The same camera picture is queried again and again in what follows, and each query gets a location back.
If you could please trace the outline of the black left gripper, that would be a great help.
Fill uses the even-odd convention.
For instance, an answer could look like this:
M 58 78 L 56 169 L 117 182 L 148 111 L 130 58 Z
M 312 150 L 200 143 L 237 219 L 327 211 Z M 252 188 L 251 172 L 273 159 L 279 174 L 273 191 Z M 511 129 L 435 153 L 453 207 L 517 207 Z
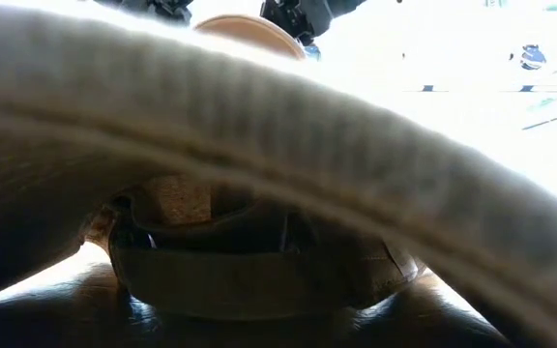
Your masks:
M 192 0 L 94 0 L 102 6 L 130 15 L 153 16 L 177 24 L 190 24 Z

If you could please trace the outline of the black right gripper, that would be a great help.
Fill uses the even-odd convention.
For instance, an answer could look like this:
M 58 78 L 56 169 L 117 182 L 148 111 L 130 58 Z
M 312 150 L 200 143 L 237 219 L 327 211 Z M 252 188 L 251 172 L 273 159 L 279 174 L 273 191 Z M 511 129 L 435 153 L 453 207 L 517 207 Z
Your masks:
M 312 44 L 331 22 L 354 12 L 366 0 L 264 0 L 260 15 L 301 44 Z

